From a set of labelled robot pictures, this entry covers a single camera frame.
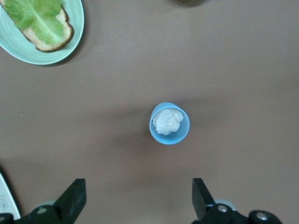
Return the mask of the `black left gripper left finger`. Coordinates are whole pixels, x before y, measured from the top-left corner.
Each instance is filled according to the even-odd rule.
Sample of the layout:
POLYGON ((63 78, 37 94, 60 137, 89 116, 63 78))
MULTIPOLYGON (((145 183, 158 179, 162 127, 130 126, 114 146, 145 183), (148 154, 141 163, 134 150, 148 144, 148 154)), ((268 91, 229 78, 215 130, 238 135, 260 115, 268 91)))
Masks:
POLYGON ((2 224, 73 224, 86 205, 85 179, 76 179, 53 203, 42 205, 20 219, 11 213, 1 213, 2 224))

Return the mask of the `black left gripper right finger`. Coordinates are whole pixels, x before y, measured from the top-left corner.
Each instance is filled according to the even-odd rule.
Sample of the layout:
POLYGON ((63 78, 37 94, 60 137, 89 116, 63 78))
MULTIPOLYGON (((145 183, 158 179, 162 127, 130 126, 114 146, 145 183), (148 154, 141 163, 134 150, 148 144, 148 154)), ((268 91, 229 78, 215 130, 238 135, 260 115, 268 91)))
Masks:
POLYGON ((194 224, 280 224, 274 214, 253 210, 246 217, 227 200, 215 200, 201 178, 192 180, 192 204, 197 216, 194 224))

